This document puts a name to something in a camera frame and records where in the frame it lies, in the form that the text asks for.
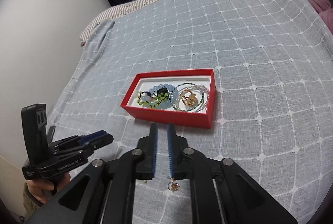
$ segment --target silver bolt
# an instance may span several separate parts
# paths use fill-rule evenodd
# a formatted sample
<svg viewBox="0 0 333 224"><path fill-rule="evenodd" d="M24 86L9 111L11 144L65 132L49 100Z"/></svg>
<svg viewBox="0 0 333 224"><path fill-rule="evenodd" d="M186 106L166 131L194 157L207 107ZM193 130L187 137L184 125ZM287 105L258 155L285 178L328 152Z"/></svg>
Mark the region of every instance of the silver bolt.
<svg viewBox="0 0 333 224"><path fill-rule="evenodd" d="M225 158L225 159L222 160L222 163L225 166L231 166L234 163L234 161L231 158Z"/></svg>
<svg viewBox="0 0 333 224"><path fill-rule="evenodd" d="M104 163L104 161L102 159L95 159L93 162L92 162L92 165L94 167L100 167L102 166Z"/></svg>
<svg viewBox="0 0 333 224"><path fill-rule="evenodd" d="M132 155L141 155L142 154L142 150L141 149L133 149L132 150Z"/></svg>
<svg viewBox="0 0 333 224"><path fill-rule="evenodd" d="M183 151L184 154L193 154L194 150L192 148L185 148Z"/></svg>

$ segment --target bedspread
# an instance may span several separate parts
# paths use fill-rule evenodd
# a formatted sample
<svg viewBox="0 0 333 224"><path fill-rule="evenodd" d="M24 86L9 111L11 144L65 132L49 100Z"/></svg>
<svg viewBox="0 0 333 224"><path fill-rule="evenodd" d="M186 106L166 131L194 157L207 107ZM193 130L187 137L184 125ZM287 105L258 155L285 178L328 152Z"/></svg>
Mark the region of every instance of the bedspread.
<svg viewBox="0 0 333 224"><path fill-rule="evenodd" d="M96 27L49 125L55 139L104 129L114 142L90 160L117 158L149 132L119 106L137 73L213 68L212 128L178 134L207 157L233 158L306 223L333 181L332 52L307 0L158 0ZM158 127L155 179L137 183L133 223L191 223L189 182L168 190L167 126Z"/></svg>

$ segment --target white wall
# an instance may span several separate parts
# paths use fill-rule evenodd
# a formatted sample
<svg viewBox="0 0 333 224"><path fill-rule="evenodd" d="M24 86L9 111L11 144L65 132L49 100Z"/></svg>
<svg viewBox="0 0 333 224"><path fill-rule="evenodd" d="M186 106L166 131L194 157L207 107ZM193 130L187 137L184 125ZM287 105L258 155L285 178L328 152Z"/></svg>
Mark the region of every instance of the white wall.
<svg viewBox="0 0 333 224"><path fill-rule="evenodd" d="M22 167L21 109L56 103L81 57L79 35L107 0L0 0L0 154Z"/></svg>

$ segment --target box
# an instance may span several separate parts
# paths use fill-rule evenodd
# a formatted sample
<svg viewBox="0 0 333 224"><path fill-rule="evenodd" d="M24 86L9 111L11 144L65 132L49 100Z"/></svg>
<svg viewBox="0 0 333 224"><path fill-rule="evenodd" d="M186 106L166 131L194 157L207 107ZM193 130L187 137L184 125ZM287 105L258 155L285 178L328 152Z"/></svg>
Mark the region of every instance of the box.
<svg viewBox="0 0 333 224"><path fill-rule="evenodd" d="M207 106L199 113L145 108L137 103L139 91L148 91L153 85L172 84L176 86L184 82L202 84L209 90ZM136 119L174 123L175 125L211 128L215 102L215 79L212 69L191 69L139 73L135 76L120 106Z"/></svg>

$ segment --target finger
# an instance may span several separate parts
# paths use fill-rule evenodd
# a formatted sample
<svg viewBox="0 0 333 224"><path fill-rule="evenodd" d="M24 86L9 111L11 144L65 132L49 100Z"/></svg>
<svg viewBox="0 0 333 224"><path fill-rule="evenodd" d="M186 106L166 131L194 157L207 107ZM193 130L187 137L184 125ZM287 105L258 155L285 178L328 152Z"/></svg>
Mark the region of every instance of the finger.
<svg viewBox="0 0 333 224"><path fill-rule="evenodd" d="M69 183L69 181L71 180L71 176L69 174L69 172L66 172L61 180L61 182L57 185L57 191L60 191L61 189L63 189L65 187L65 185L67 185Z"/></svg>
<svg viewBox="0 0 333 224"><path fill-rule="evenodd" d="M42 178L33 179L30 181L32 184L34 184L37 188L43 189L43 190L53 190L54 185L52 182L43 180Z"/></svg>
<svg viewBox="0 0 333 224"><path fill-rule="evenodd" d="M39 187L37 187L35 184L33 183L28 184L28 190L31 193L31 195L33 195L39 202L43 204L47 202L47 198L44 191Z"/></svg>

